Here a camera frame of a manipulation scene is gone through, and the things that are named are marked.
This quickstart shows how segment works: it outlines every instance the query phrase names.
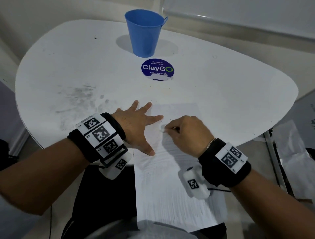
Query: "cable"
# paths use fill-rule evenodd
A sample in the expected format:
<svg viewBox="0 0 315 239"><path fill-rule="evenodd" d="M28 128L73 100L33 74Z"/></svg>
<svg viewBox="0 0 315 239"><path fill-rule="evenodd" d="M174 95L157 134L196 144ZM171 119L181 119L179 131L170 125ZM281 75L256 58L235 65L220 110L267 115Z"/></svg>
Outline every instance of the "cable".
<svg viewBox="0 0 315 239"><path fill-rule="evenodd" d="M53 210L53 205L50 206L50 229L49 229L49 239L51 236L51 214L52 214L52 210Z"/></svg>
<svg viewBox="0 0 315 239"><path fill-rule="evenodd" d="M208 190L222 191L222 192L228 192L228 193L231 193L231 191L230 191L230 190L224 190L224 189L219 189L219 188L208 188Z"/></svg>

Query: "person's right arm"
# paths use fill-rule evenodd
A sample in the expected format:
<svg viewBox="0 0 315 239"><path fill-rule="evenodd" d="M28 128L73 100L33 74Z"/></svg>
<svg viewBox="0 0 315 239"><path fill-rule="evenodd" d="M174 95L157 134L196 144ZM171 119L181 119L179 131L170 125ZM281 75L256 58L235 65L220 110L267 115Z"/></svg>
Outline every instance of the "person's right arm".
<svg viewBox="0 0 315 239"><path fill-rule="evenodd" d="M200 157L214 139L195 116L183 116L165 127L184 153ZM315 215L280 187L251 170L230 188L247 213L272 238L315 238Z"/></svg>

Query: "person's left hand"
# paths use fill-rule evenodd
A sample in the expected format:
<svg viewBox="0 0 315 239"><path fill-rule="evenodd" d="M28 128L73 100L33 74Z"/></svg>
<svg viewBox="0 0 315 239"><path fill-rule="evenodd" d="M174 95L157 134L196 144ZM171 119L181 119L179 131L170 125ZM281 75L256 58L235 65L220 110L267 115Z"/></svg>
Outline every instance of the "person's left hand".
<svg viewBox="0 0 315 239"><path fill-rule="evenodd" d="M123 128L126 139L125 141L129 143L132 147L139 149L141 152L153 156L154 150L146 141L144 136L144 129L146 125L154 124L159 120L163 119L163 115L157 116L147 116L145 113L150 109L152 103L149 102L145 106L136 110L139 101L133 102L132 106L127 110L121 110L118 108L112 117L117 120L120 126Z"/></svg>

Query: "round sticker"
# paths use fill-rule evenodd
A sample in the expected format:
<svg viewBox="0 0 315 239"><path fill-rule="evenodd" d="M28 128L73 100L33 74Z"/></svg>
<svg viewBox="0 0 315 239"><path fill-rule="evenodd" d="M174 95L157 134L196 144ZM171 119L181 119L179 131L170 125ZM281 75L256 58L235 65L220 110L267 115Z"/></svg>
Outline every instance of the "round sticker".
<svg viewBox="0 0 315 239"><path fill-rule="evenodd" d="M146 60L142 64L141 70L146 77L152 80L170 80L174 75L173 66L161 59Z"/></svg>

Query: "fingernail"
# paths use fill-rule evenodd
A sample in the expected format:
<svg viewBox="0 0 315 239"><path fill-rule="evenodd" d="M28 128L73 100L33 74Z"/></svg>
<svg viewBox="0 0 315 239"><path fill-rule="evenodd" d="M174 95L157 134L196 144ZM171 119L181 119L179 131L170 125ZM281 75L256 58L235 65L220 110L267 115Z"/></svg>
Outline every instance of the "fingernail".
<svg viewBox="0 0 315 239"><path fill-rule="evenodd" d="M149 156L154 156L155 155L155 152L154 150L152 149L151 152L149 152Z"/></svg>

